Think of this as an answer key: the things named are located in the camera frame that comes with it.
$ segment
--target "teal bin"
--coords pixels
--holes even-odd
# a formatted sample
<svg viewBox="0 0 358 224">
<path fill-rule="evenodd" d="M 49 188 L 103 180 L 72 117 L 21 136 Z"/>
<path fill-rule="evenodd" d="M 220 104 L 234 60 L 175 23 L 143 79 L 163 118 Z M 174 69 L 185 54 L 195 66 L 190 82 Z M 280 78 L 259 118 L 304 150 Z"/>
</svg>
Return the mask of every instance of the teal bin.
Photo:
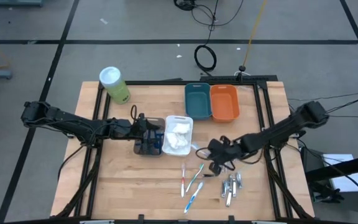
<svg viewBox="0 0 358 224">
<path fill-rule="evenodd" d="M 207 83 L 189 83 L 185 86 L 187 116 L 194 120 L 204 120 L 212 115 L 210 89 Z"/>
</svg>

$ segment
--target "wooden tabletop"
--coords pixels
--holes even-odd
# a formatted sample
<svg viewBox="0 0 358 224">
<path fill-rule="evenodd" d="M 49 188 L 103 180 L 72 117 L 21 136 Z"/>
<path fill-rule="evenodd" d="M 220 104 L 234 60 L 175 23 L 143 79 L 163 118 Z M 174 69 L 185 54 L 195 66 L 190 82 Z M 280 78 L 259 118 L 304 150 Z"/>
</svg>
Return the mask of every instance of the wooden tabletop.
<svg viewBox="0 0 358 224">
<path fill-rule="evenodd" d="M 124 105 L 110 103 L 109 118 L 131 119 L 132 105 L 137 105 L 138 113 L 145 113 L 146 117 L 166 118 L 173 114 L 185 115 L 183 85 L 131 85 L 129 89 L 131 99 L 128 103 Z M 212 138 L 219 139 L 221 135 L 234 139 L 246 133 L 260 131 L 253 90 L 244 86 L 237 86 L 237 89 L 240 117 L 231 123 L 215 123 L 212 120 L 194 121 L 193 142 L 200 147 L 205 147 Z M 98 82 L 82 84 L 75 114 L 92 118 L 97 90 Z M 275 122 L 278 122 L 289 115 L 283 83 L 268 82 L 268 92 L 273 117 Z M 268 126 L 261 91 L 260 97 L 265 125 Z M 102 102 L 99 119 L 103 112 L 103 105 Z M 290 140 L 289 144 L 297 147 L 294 140 Z M 229 215 L 234 215 L 236 220 L 274 220 L 268 175 L 263 158 L 254 165 L 236 163 L 236 171 L 242 173 L 244 188 L 237 191 L 237 197 L 232 199 L 229 208 L 225 206 L 226 199 L 221 198 L 221 182 L 229 173 L 222 173 L 219 177 L 203 179 L 204 187 L 189 212 L 184 214 L 184 208 L 201 177 L 191 186 L 185 198 L 181 198 L 181 163 L 186 164 L 185 185 L 187 186 L 201 163 L 205 162 L 202 173 L 210 173 L 209 161 L 197 158 L 194 151 L 186 157 L 166 154 L 161 157 L 141 157 L 134 154 L 133 145 L 133 141 L 104 141 L 93 219 L 137 219 L 139 214 L 144 214 L 145 219 L 149 220 L 227 220 Z M 66 157 L 78 146 L 79 142 L 76 139 L 69 140 Z M 288 189 L 305 211 L 314 216 L 300 153 L 290 147 L 285 147 L 281 153 Z M 52 215 L 60 212 L 78 189 L 84 156 L 85 150 L 63 168 L 53 202 Z M 257 156 L 251 157 L 248 161 L 254 161 L 256 158 Z M 278 187 L 277 191 L 281 215 L 284 217 L 285 209 Z M 81 214 L 85 214 L 88 195 L 88 192 L 85 193 Z"/>
</svg>

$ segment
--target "blue toothbrush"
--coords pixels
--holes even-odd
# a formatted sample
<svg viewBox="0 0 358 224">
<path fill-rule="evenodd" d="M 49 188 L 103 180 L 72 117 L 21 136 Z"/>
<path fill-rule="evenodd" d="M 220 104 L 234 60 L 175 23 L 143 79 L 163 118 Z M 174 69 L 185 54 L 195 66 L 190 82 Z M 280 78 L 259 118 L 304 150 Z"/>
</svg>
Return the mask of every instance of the blue toothbrush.
<svg viewBox="0 0 358 224">
<path fill-rule="evenodd" d="M 203 185 L 204 185 L 204 182 L 201 182 L 198 184 L 198 188 L 197 188 L 196 192 L 194 192 L 193 196 L 191 196 L 189 203 L 186 205 L 185 213 L 187 213 L 189 211 L 190 205 L 193 203 L 194 199 L 196 198 L 196 196 L 197 196 L 198 192 L 201 190 L 201 188 L 203 188 Z"/>
</svg>

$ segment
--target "metal clip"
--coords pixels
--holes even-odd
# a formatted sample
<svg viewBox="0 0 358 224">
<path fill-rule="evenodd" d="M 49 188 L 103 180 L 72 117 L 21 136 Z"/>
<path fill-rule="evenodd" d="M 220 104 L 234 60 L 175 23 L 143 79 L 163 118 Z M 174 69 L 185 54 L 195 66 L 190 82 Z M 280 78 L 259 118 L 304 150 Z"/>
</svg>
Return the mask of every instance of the metal clip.
<svg viewBox="0 0 358 224">
<path fill-rule="evenodd" d="M 226 197 L 227 193 L 227 180 L 222 181 L 222 198 Z"/>
<path fill-rule="evenodd" d="M 236 184 L 236 179 L 234 178 L 233 175 L 230 175 L 230 179 L 231 179 L 231 187 L 232 187 L 232 196 L 233 196 L 233 197 L 237 197 L 237 184 Z"/>
<path fill-rule="evenodd" d="M 114 224 L 115 220 L 88 220 L 80 221 L 80 224 Z"/>
<path fill-rule="evenodd" d="M 232 196 L 232 188 L 231 188 L 232 183 L 231 183 L 230 176 L 226 182 L 227 182 L 227 189 L 229 191 L 229 193 L 227 194 L 226 207 L 229 207 L 231 203 L 231 196 Z"/>
<path fill-rule="evenodd" d="M 239 189 L 242 189 L 242 181 L 241 181 L 241 174 L 239 172 L 236 173 L 236 181 Z"/>
</svg>

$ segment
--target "white cap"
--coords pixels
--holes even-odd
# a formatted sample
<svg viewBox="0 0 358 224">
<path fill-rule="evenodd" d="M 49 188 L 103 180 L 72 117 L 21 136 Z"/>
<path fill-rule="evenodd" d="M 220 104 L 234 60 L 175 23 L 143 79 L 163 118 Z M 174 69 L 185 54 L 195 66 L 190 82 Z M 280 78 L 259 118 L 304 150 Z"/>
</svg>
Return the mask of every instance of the white cap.
<svg viewBox="0 0 358 224">
<path fill-rule="evenodd" d="M 114 86 L 121 79 L 121 72 L 116 67 L 107 67 L 100 72 L 100 82 L 104 87 Z"/>
</svg>

